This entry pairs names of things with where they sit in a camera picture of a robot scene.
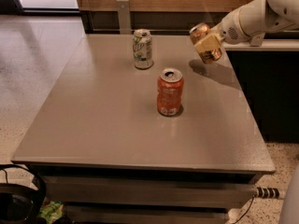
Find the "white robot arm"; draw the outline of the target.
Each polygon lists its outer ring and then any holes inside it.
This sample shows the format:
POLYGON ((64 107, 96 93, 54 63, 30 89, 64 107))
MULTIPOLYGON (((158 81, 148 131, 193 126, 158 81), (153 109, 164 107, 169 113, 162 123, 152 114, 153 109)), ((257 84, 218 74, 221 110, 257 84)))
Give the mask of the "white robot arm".
POLYGON ((194 45, 198 53, 249 42, 258 47, 265 34, 296 29, 299 26, 299 0, 253 0, 226 15, 194 45))

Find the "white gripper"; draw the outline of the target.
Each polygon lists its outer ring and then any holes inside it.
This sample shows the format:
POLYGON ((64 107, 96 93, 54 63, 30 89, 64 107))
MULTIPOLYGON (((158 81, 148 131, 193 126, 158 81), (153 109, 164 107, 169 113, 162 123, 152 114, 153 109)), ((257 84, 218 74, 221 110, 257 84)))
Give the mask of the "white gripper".
POLYGON ((223 42, 235 45, 249 40, 241 27, 238 11, 226 15, 212 31, 214 33, 207 34, 194 45, 198 53, 219 49, 223 42))

